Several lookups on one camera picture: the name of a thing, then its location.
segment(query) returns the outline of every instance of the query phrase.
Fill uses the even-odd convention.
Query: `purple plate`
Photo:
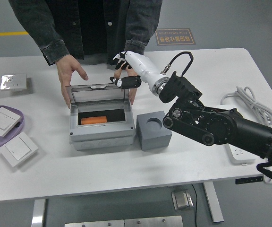
[[[1,107],[4,107],[5,109],[10,110],[10,111],[20,115],[21,119],[19,120],[19,123],[20,123],[19,126],[14,126],[4,137],[0,136],[0,147],[2,145],[4,145],[5,143],[7,143],[9,140],[11,140],[13,137],[17,136],[19,134],[19,132],[22,130],[23,125],[24,125],[24,116],[23,116],[22,112],[20,112],[17,109],[14,109],[12,107],[4,106],[4,105],[0,105],[0,108]]]

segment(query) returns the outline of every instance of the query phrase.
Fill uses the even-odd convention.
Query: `orange object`
[[[86,117],[81,119],[81,124],[99,124],[99,123],[106,123],[107,116],[101,117]]]

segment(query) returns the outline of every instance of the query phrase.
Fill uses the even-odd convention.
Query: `white cable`
[[[267,126],[272,125],[272,110],[267,106],[259,103],[255,99],[255,95],[251,88],[245,87],[242,89],[241,87],[237,87],[237,90],[234,93],[228,93],[221,99],[221,105],[223,105],[223,101],[226,98],[230,97],[239,97],[243,100],[243,102],[250,108],[258,120]]]

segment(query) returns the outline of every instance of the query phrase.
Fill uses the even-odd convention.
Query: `white robotic hand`
[[[121,84],[120,86],[124,86],[125,88],[135,88],[137,86],[140,86],[139,82],[143,81],[149,85],[150,91],[158,96],[164,86],[166,85],[167,81],[169,80],[168,77],[165,76],[165,73],[159,72],[157,67],[152,63],[152,61],[138,53],[134,53],[132,51],[126,51],[121,52],[117,54],[114,59],[119,60],[119,64],[117,65],[116,69],[119,69],[122,67],[122,69],[125,69],[127,66],[132,67],[133,70],[138,74],[137,77],[132,77],[133,79],[129,79],[129,83],[134,80],[137,85],[134,84],[131,85],[125,85],[124,82],[128,81],[125,80],[125,78],[119,80],[114,80],[114,78],[110,78],[113,83],[118,82]]]

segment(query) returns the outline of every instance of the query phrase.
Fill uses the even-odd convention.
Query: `man's right hand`
[[[77,71],[80,77],[84,80],[88,80],[87,73],[83,70],[78,60],[76,60],[72,55],[66,55],[56,62],[57,73],[59,75],[61,94],[65,99],[65,102],[70,108],[70,98],[66,90],[66,86],[70,86],[72,73]]]

